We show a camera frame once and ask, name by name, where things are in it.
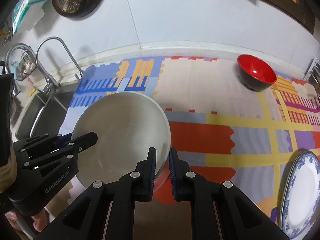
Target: finger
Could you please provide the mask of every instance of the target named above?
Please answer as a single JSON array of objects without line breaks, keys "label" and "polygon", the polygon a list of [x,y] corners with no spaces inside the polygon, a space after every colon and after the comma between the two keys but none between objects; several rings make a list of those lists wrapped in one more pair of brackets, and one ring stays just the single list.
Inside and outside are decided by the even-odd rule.
[{"label": "finger", "polygon": [[5,214],[6,218],[8,219],[10,225],[17,231],[22,232],[22,230],[20,229],[20,227],[18,226],[18,224],[16,223],[15,220],[17,220],[17,216],[15,214],[10,214],[12,212],[8,212]]},{"label": "finger", "polygon": [[13,211],[7,212],[7,213],[5,214],[5,216],[6,216],[7,219],[11,219],[11,220],[13,220],[13,221],[17,221],[17,220],[18,220],[17,215],[16,215],[15,212],[13,212]]},{"label": "finger", "polygon": [[32,219],[34,220],[33,226],[38,232],[41,232],[48,224],[44,209],[39,214],[33,216]]}]

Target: stainless steel sink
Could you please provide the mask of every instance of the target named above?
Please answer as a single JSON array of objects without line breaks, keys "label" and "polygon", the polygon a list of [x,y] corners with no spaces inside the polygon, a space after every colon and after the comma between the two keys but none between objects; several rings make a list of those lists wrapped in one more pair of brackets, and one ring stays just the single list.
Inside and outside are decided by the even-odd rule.
[{"label": "stainless steel sink", "polygon": [[22,140],[45,133],[58,134],[77,87],[78,83],[62,85],[50,98],[37,91],[26,106],[25,114],[15,133],[16,138]]}]

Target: colorful mat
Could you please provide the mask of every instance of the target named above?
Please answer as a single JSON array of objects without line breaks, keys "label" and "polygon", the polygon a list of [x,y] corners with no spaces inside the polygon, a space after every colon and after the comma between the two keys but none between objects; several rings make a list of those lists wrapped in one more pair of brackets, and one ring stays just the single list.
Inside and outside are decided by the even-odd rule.
[{"label": "colorful mat", "polygon": [[[277,73],[274,85],[256,93],[239,81],[236,62],[206,57],[88,67],[60,133],[72,132],[88,106],[116,91],[138,91],[157,101],[179,158],[208,180],[235,183],[274,222],[293,160],[304,149],[319,155],[320,104],[312,85]],[[84,190],[74,180],[72,199]],[[169,179],[154,197],[174,204]]]}]

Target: cabinet door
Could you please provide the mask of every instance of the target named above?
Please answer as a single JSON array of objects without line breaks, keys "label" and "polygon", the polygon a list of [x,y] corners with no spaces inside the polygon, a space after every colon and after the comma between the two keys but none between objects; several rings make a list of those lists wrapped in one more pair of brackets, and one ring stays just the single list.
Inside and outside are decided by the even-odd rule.
[{"label": "cabinet door", "polygon": [[305,0],[265,0],[290,15],[313,34],[315,14]]}]

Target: faucet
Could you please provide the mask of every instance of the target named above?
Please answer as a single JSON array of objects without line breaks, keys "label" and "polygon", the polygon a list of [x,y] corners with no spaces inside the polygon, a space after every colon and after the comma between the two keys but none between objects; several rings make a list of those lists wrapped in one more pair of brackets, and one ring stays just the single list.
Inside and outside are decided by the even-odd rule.
[{"label": "faucet", "polygon": [[[57,89],[60,88],[60,84],[54,79],[54,77],[52,75],[50,75],[46,69],[44,68],[44,66],[40,63],[39,59],[38,59],[38,54],[39,54],[39,49],[42,47],[42,45],[47,42],[48,40],[58,40],[62,43],[63,47],[65,48],[65,50],[67,51],[68,55],[70,56],[71,60],[73,61],[73,63],[76,65],[77,69],[80,72],[80,76],[82,77],[83,75],[83,70],[80,68],[80,66],[78,65],[78,63],[76,62],[75,58],[73,57],[73,55],[71,54],[70,50],[68,49],[68,47],[66,46],[65,42],[59,38],[59,37],[49,37],[46,38],[44,41],[42,41],[36,51],[36,53],[34,53],[34,51],[31,49],[30,46],[24,44],[24,43],[16,43],[13,44],[7,54],[5,55],[5,64],[6,64],[6,68],[7,68],[7,72],[11,73],[10,68],[9,68],[9,57],[11,55],[11,53],[16,50],[16,49],[22,49],[25,52],[27,52],[29,54],[29,56],[31,57],[31,60],[33,62],[36,63],[37,68],[40,70],[40,72],[42,73],[42,75],[44,76],[47,84],[44,87],[44,89],[41,91],[38,88],[36,88],[38,91],[44,92],[47,96],[53,95],[53,93],[56,92]],[[19,87],[19,85],[15,82],[15,87],[14,87],[14,91],[15,91],[15,96],[21,92],[21,89]]]},{"label": "faucet", "polygon": [[52,36],[52,37],[48,37],[46,38],[44,41],[42,41],[36,51],[36,65],[40,64],[39,60],[38,60],[38,53],[39,53],[39,49],[41,48],[41,46],[49,41],[49,40],[57,40],[57,41],[60,41],[61,44],[63,45],[64,49],[67,51],[69,57],[71,58],[71,60],[73,61],[73,63],[76,65],[76,68],[79,70],[80,72],[80,76],[82,77],[83,75],[83,70],[80,68],[80,66],[78,65],[77,61],[75,60],[75,58],[73,57],[73,55],[71,54],[70,50],[68,49],[67,45],[65,44],[65,42],[63,41],[63,39],[59,38],[59,37],[56,37],[56,36]]},{"label": "faucet", "polygon": [[[36,62],[36,66],[38,67],[38,69],[40,70],[40,72],[42,73],[42,75],[44,76],[47,85],[44,88],[44,92],[46,94],[48,94],[52,89],[57,90],[60,87],[60,84],[54,79],[54,77],[52,75],[50,75],[46,69],[44,68],[44,66],[36,60],[36,54],[34,53],[34,51],[31,49],[30,46],[24,44],[24,43],[16,43],[13,44],[9,50],[7,51],[7,54],[5,55],[5,64],[6,64],[6,68],[7,68],[7,72],[11,73],[10,68],[9,68],[9,58],[10,55],[13,51],[15,51],[16,49],[22,49],[25,52],[27,52],[29,54],[29,56],[31,57],[32,61]],[[17,88],[18,93],[21,92],[21,89],[19,89],[19,85],[15,82],[15,88]]]}]

